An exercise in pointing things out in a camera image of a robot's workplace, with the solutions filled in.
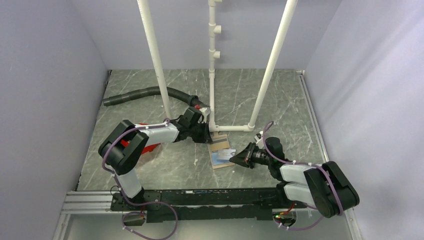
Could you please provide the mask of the blue white credit card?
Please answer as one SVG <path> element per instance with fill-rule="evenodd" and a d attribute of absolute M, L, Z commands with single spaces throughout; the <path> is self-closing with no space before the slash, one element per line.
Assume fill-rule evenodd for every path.
<path fill-rule="evenodd" d="M 217 151 L 216 159 L 219 162 L 229 162 L 230 158 L 232 158 L 236 154 L 235 149 L 220 149 Z"/>

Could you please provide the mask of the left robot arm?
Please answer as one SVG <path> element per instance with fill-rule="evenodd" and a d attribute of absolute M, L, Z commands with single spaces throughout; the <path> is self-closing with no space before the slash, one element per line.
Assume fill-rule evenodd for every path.
<path fill-rule="evenodd" d="M 98 149 L 101 166 L 112 174 L 129 209 L 137 210 L 145 201 L 145 190 L 135 170 L 144 149 L 187 138 L 194 143 L 210 144 L 209 113 L 207 107 L 190 106 L 179 117 L 157 124 L 135 124 L 125 119 L 109 134 Z"/>

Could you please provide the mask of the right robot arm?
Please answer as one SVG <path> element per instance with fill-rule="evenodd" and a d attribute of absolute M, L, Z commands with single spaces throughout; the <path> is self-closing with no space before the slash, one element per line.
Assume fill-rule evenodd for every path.
<path fill-rule="evenodd" d="M 266 166 L 279 181 L 272 200 L 280 207 L 301 202 L 331 218 L 360 203 L 359 194 L 336 162 L 296 164 L 285 157 L 279 138 L 255 138 L 256 142 L 250 142 L 229 161 L 249 169 L 256 164 Z"/>

